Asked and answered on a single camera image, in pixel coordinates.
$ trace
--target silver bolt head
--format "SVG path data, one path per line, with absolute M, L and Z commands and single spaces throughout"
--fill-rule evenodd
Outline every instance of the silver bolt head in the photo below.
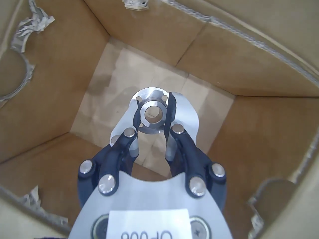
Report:
M 181 124 L 175 124 L 172 126 L 172 130 L 176 134 L 182 134 L 184 132 L 184 127 Z
M 203 196 L 206 193 L 206 184 L 200 177 L 192 177 L 189 181 L 189 189 L 196 196 Z
M 113 191 L 115 187 L 115 178 L 111 174 L 105 174 L 102 176 L 102 178 L 99 180 L 99 192 L 102 194 L 108 194 L 111 191 Z
M 124 135 L 128 138 L 131 138 L 135 135 L 135 130 L 133 128 L 127 128 L 124 131 Z
M 86 161 L 81 163 L 80 172 L 83 174 L 87 174 L 91 171 L 92 167 L 93 167 L 92 161 L 86 160 Z
M 191 227 L 193 239 L 210 239 L 211 238 L 210 229 L 202 218 L 198 216 L 190 217 L 190 227 Z
M 225 169 L 222 165 L 220 165 L 219 163 L 214 163 L 212 165 L 212 170 L 214 172 L 214 174 L 217 177 L 224 177 L 225 176 Z

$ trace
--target white label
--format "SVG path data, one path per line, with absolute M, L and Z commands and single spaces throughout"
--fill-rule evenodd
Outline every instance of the white label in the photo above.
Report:
M 192 239 L 187 209 L 110 211 L 107 239 Z

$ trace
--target cardboard wall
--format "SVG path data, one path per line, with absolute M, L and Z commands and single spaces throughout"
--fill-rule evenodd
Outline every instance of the cardboard wall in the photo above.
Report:
M 177 64 L 239 96 L 319 96 L 318 85 L 269 52 L 207 23 Z
M 122 0 L 84 0 L 108 33 L 167 64 L 175 66 L 204 22 L 161 0 L 149 9 L 126 9 Z
M 79 165 L 100 150 L 100 147 L 66 133 L 0 164 L 0 185 L 17 196 L 23 196 L 39 185 L 41 206 L 48 212 L 67 217 L 72 226 L 80 212 Z M 146 181 L 166 179 L 136 163 L 132 176 Z
M 319 70 L 318 0 L 204 1 L 266 33 Z
M 227 172 L 224 216 L 236 239 L 247 238 L 248 199 L 268 178 L 289 178 L 319 126 L 319 99 L 236 97 L 208 156 Z
M 319 156 L 314 160 L 307 176 L 298 187 L 288 206 L 260 238 L 318 238 L 318 198 Z
M 233 32 L 189 15 L 168 0 L 149 0 L 144 11 L 126 9 L 122 0 L 85 0 L 111 36 L 232 94 L 319 96 L 318 74 L 294 54 L 203 0 L 176 1 L 207 17 L 219 17 Z M 240 32 L 257 42 L 253 45 Z
M 83 0 L 36 0 L 55 17 L 32 33 L 25 56 L 35 65 L 31 82 L 0 108 L 0 161 L 68 132 L 109 35 Z M 12 21 L 31 17 L 23 0 Z M 6 74 L 0 74 L 0 80 Z

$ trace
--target metal bushing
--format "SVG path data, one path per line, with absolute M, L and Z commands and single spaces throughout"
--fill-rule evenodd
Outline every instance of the metal bushing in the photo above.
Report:
M 138 100 L 141 105 L 141 126 L 139 131 L 145 134 L 158 134 L 164 131 L 166 118 L 168 92 L 163 89 L 149 87 L 137 92 L 132 99 Z M 150 107 L 158 107 L 159 115 L 155 118 L 147 118 L 146 112 Z

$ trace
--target cardboard box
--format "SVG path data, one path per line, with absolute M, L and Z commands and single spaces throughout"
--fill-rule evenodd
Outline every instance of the cardboard box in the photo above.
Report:
M 19 196 L 39 185 L 43 207 L 71 225 L 80 210 L 74 176 L 100 147 L 69 132 L 110 36 L 236 96 L 208 153 L 228 173 L 224 215 L 235 239 L 252 229 L 246 202 L 259 185 L 269 178 L 299 184 L 317 154 L 316 72 L 211 4 L 147 0 L 128 9 L 123 0 L 33 0 L 55 20 L 18 53 L 11 41 L 18 24 L 32 17 L 30 1 L 8 2 L 2 18 L 8 28 L 1 30 L 0 184 Z M 34 68 L 29 73 L 25 60 Z M 133 175 L 165 179 L 137 164 Z M 283 194 L 286 201 L 291 196 Z M 267 227 L 275 217 L 269 220 Z

